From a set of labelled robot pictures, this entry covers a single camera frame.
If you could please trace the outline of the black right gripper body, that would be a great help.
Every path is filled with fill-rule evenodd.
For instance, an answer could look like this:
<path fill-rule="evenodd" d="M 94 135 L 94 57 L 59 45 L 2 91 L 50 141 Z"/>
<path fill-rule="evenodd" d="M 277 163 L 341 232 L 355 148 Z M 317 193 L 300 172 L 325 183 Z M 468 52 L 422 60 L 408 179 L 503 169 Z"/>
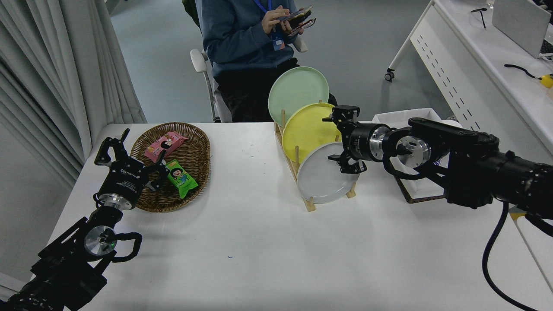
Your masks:
<path fill-rule="evenodd" d="M 376 158 L 371 151 L 371 137 L 376 124 L 346 122 L 341 125 L 344 150 L 354 160 L 372 161 Z"/>

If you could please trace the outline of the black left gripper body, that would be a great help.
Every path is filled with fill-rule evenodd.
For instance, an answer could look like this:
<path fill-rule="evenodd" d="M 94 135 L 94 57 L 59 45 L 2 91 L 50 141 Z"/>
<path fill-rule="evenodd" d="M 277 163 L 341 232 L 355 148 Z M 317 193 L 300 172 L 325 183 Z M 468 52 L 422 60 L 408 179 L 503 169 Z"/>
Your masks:
<path fill-rule="evenodd" d="M 99 189 L 99 200 L 119 196 L 129 203 L 137 203 L 148 181 L 143 162 L 133 157 L 115 161 L 109 167 L 108 175 Z"/>

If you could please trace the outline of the person's left hand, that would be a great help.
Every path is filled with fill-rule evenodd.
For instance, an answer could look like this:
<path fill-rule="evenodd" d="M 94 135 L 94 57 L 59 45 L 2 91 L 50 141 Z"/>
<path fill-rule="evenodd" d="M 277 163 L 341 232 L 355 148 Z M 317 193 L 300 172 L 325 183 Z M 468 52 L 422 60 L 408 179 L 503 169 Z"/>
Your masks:
<path fill-rule="evenodd" d="M 281 20 L 280 21 L 280 28 L 281 28 L 282 32 L 285 35 L 288 35 L 288 36 L 293 36 L 293 35 L 296 35 L 296 34 L 302 35 L 304 33 L 303 28 L 301 28 L 300 26 L 298 26 L 296 28 L 293 28 L 292 24 L 290 24 L 290 22 L 288 20 Z"/>

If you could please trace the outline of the person's right hand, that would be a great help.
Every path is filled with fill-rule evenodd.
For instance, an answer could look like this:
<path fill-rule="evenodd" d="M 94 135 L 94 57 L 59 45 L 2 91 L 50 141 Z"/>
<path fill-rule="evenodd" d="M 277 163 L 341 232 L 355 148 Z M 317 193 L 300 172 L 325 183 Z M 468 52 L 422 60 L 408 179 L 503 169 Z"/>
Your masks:
<path fill-rule="evenodd" d="M 265 13 L 263 19 L 261 20 L 261 26 L 266 35 L 269 35 L 274 26 L 280 24 L 279 18 L 283 16 L 289 16 L 290 10 L 288 8 L 283 8 L 283 6 L 278 6 L 274 10 L 269 10 Z"/>

